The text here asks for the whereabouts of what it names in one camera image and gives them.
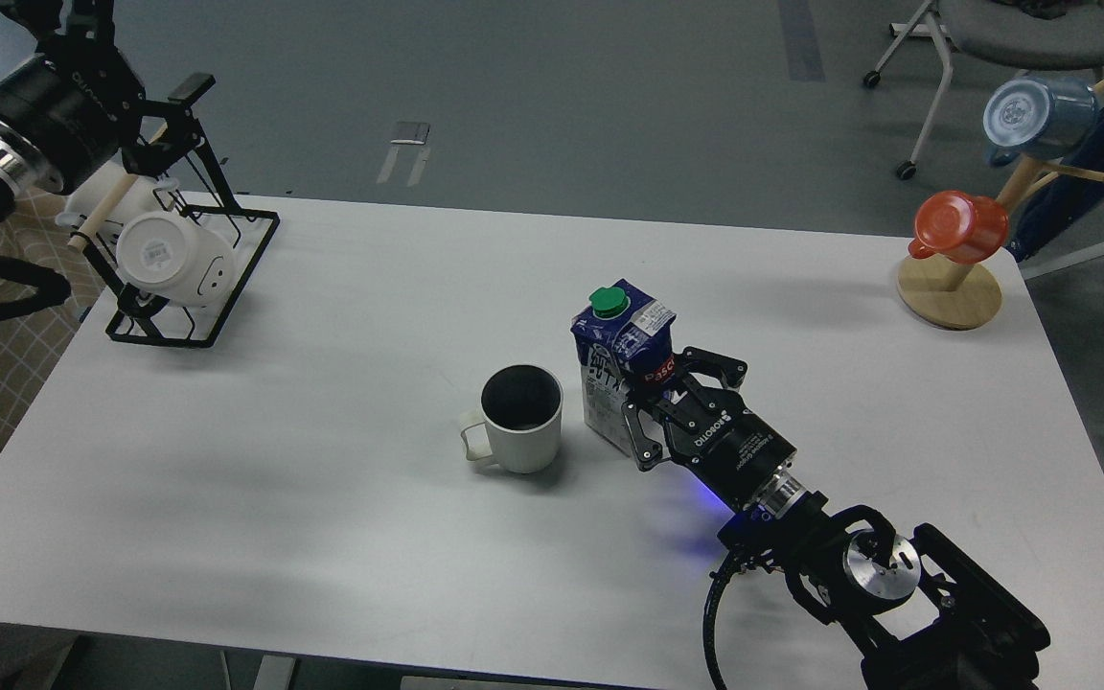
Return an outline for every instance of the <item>cup rim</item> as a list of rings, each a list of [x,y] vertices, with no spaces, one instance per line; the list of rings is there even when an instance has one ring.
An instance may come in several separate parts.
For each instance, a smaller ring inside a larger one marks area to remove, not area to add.
[[[1012,95],[1025,97],[1034,105],[1042,108],[1042,114],[1034,120],[1037,127],[1033,129],[1021,129],[1021,127],[1001,127],[999,125],[1000,106],[1007,105],[1007,100]],[[1045,79],[1036,75],[1025,75],[1008,79],[999,86],[986,102],[986,109],[983,113],[983,127],[986,139],[1004,149],[1015,149],[1020,151],[1025,146],[1036,142],[1039,137],[1045,135],[1050,127],[1050,118],[1054,115],[1055,102],[1050,92],[1050,86]]]
[[[501,367],[499,370],[497,370],[497,371],[491,372],[490,374],[488,374],[488,381],[491,381],[491,379],[493,379],[493,376],[497,375],[498,373],[507,371],[507,370],[512,370],[512,368],[517,368],[517,367],[532,367],[532,368],[538,368],[538,370],[540,370],[541,372],[546,373],[546,375],[549,376],[549,379],[552,380],[552,383],[555,384],[556,402],[555,402],[555,411],[552,412],[552,416],[549,417],[548,421],[544,421],[543,424],[540,424],[539,426],[535,426],[534,428],[510,428],[508,426],[505,426],[505,425],[501,425],[501,424],[497,424],[497,421],[493,420],[493,418],[491,418],[491,416],[488,415],[488,411],[485,410],[485,406],[484,406],[484,389],[479,389],[479,414],[481,414],[482,418],[487,420],[488,424],[490,424],[491,426],[495,426],[495,427],[497,427],[499,429],[502,429],[502,432],[505,432],[505,433],[512,433],[512,435],[527,435],[528,433],[543,432],[544,428],[548,428],[549,425],[551,425],[552,423],[554,423],[558,418],[561,418],[561,412],[564,411],[564,386],[561,385],[561,380],[556,379],[555,373],[552,373],[552,371],[549,370],[545,367],[535,365],[535,363],[533,363],[533,362],[520,362],[520,363],[517,363],[517,365]],[[488,382],[486,381],[485,382],[485,388],[487,388],[487,385],[488,385]]]
[[[927,242],[924,242],[923,236],[919,235],[917,227],[916,227],[917,226],[917,215],[915,214],[915,219],[914,219],[915,220],[914,240],[917,240],[920,244],[924,245],[924,247],[926,247],[927,250],[932,250],[934,253],[937,253],[937,254],[946,254],[948,252],[952,252],[953,250],[956,250],[956,248],[963,247],[964,245],[969,244],[969,240],[974,236],[974,230],[976,230],[976,225],[978,224],[978,209],[977,209],[976,202],[974,202],[974,198],[972,195],[969,195],[968,193],[966,193],[966,192],[960,192],[959,189],[945,189],[945,191],[933,193],[932,198],[928,198],[928,200],[926,200],[926,201],[923,202],[923,205],[927,204],[927,202],[932,202],[933,200],[956,200],[956,201],[960,201],[960,204],[965,205],[964,213],[968,214],[968,222],[965,223],[963,232],[958,232],[958,233],[955,233],[955,235],[947,236],[948,237],[947,242],[933,242],[933,243],[928,244]],[[956,205],[954,204],[954,202],[949,202],[949,204],[947,204],[947,205],[951,205],[952,208],[956,208]]]

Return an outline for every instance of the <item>barcode label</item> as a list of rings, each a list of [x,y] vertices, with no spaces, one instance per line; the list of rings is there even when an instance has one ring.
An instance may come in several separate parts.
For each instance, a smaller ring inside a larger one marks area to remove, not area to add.
[[[172,254],[168,248],[168,242],[152,240],[144,244],[144,248],[141,248],[141,261],[149,269],[163,269],[164,264],[170,263],[170,258],[172,258]]]
[[[633,326],[640,328],[647,336],[654,337],[658,329],[666,327],[676,315],[658,301],[650,301],[633,315]]]

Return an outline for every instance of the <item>gray floor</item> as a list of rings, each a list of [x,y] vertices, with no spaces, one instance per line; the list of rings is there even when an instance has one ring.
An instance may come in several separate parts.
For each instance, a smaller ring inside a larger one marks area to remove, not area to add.
[[[215,74],[199,113],[243,192],[909,236],[930,193],[1002,185],[978,115],[1011,75],[957,55],[917,177],[893,179],[936,55],[912,43],[877,91],[859,82],[916,3],[155,0],[119,3],[118,43],[152,96]],[[0,19],[0,45],[1,73],[26,36]],[[376,182],[396,120],[432,124],[412,187],[411,151]],[[1042,255],[1103,236],[1104,208]],[[1030,288],[1104,468],[1104,258]],[[202,648],[97,639],[59,687],[217,687],[217,671]],[[385,687],[354,678],[317,687]]]

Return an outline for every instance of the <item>red mug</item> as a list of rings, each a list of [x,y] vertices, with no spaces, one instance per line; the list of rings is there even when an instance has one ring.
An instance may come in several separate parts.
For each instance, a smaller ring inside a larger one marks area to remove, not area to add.
[[[911,255],[943,254],[958,264],[976,264],[999,252],[1008,237],[1008,213],[989,197],[937,192],[914,215]]]

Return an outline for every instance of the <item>blue mug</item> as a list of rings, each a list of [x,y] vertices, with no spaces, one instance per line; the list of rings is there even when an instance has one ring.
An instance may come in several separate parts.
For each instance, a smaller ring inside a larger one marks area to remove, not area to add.
[[[1049,161],[1072,152],[1096,124],[1090,84],[1072,76],[1021,76],[986,102],[983,129],[998,149]]]

